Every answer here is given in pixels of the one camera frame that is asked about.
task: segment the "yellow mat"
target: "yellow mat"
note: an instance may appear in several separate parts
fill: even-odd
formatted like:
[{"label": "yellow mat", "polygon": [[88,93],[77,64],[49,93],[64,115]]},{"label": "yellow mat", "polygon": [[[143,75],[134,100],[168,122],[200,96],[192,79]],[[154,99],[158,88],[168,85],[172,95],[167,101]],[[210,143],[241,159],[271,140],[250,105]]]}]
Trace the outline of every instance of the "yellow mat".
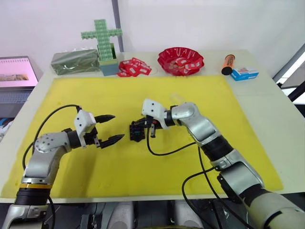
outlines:
[{"label": "yellow mat", "polygon": [[[156,100],[166,107],[175,105],[172,94],[194,102],[201,114],[209,117],[243,156],[262,176],[269,190],[283,186],[272,163],[243,114],[234,94],[222,76],[142,77],[142,78],[60,78],[38,109],[17,153],[16,162],[3,198],[14,198],[22,176],[21,159],[33,140],[38,126],[55,108],[65,104],[79,104],[94,115],[115,115],[116,118],[97,124],[98,136],[104,140],[116,134],[126,134],[117,144],[100,149],[89,146],[65,154],[61,160],[51,196],[53,198],[121,197],[146,195],[180,195],[183,180],[201,170],[197,147],[191,146],[170,156],[153,156],[146,141],[129,140],[129,124],[141,118],[145,98]],[[56,113],[41,133],[73,128],[75,108]],[[165,153],[192,142],[185,127],[157,130],[151,147]],[[210,168],[204,156],[206,168]],[[223,193],[217,172],[209,177],[218,193]],[[203,176],[186,185],[187,194],[210,194]]]}]

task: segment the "white wall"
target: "white wall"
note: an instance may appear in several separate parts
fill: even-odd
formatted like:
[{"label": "white wall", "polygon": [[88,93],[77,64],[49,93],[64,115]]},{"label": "white wall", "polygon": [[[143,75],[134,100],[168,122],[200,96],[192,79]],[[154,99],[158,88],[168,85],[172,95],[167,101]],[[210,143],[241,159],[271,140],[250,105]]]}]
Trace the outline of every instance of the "white wall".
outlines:
[{"label": "white wall", "polygon": [[[0,56],[28,55],[41,76],[54,53],[96,48],[95,39],[81,39],[94,19],[115,28],[111,0],[0,0]],[[117,37],[111,41],[119,52]]]},{"label": "white wall", "polygon": [[305,0],[119,0],[125,51],[248,49],[273,77],[305,42]]}]

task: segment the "small box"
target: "small box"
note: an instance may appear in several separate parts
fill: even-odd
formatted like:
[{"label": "small box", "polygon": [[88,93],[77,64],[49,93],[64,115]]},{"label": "small box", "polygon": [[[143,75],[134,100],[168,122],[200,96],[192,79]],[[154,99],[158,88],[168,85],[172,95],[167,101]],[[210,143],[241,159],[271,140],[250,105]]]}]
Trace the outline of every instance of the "small box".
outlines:
[{"label": "small box", "polygon": [[231,76],[236,81],[254,79],[258,75],[255,68],[237,68],[233,69]]},{"label": "small box", "polygon": [[95,49],[56,53],[51,66],[57,75],[99,71],[98,52]]}]

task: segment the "orange marker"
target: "orange marker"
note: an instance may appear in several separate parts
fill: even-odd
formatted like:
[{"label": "orange marker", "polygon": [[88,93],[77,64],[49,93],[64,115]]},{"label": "orange marker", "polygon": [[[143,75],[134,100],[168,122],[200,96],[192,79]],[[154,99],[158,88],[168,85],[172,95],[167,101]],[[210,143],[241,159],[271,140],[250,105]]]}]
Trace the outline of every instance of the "orange marker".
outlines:
[{"label": "orange marker", "polygon": [[229,54],[225,57],[223,69],[221,70],[222,74],[230,75],[232,73],[234,60],[235,60],[235,56],[232,54]]}]

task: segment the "blue and white box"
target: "blue and white box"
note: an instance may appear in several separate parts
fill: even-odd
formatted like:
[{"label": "blue and white box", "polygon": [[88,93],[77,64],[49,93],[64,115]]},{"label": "blue and white box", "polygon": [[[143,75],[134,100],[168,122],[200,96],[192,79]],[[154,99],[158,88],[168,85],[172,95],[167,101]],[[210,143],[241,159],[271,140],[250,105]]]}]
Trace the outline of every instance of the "blue and white box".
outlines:
[{"label": "blue and white box", "polygon": [[257,77],[258,71],[255,68],[237,68],[233,69],[231,76],[236,81],[254,79]]}]

